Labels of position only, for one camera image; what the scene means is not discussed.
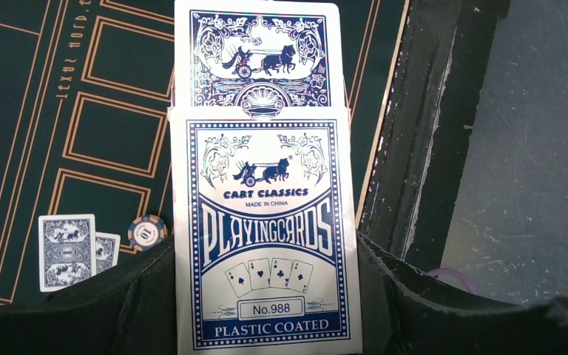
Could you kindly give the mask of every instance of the large playing card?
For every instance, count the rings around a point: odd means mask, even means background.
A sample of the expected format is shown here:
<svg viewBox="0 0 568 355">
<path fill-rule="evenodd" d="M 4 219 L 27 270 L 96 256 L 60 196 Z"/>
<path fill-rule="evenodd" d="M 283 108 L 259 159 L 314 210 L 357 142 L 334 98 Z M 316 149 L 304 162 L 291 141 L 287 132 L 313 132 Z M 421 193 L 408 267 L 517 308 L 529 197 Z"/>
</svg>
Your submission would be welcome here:
<svg viewBox="0 0 568 355">
<path fill-rule="evenodd" d="M 286 288 L 292 267 L 293 260 L 274 257 L 271 261 L 271 287 Z"/>
<path fill-rule="evenodd" d="M 291 277 L 288 280 L 287 287 L 291 290 L 304 294 L 308 290 L 310 276 L 312 275 L 312 268 L 313 266 L 308 263 L 295 260 L 293 262 L 293 269 L 291 270 Z"/>
<path fill-rule="evenodd" d="M 38 255 L 42 292 L 57 291 L 95 275 L 95 216 L 40 216 Z"/>
<path fill-rule="evenodd" d="M 268 259 L 249 260 L 249 277 L 251 289 L 260 290 L 269 287 L 271 270 L 268 267 Z"/>
<path fill-rule="evenodd" d="M 121 243 L 121 236 L 118 234 L 101 233 L 96 234 L 95 257 L 97 261 L 97 274 L 106 271 L 108 268 L 116 266 L 118 263 L 118 249 Z"/>
<path fill-rule="evenodd" d="M 344 107 L 334 4 L 176 1 L 175 106 Z"/>
<path fill-rule="evenodd" d="M 234 289 L 236 297 L 241 298 L 251 292 L 251 282 L 249 281 L 249 272 L 245 263 L 240 263 L 226 271 L 227 280 Z"/>
</svg>

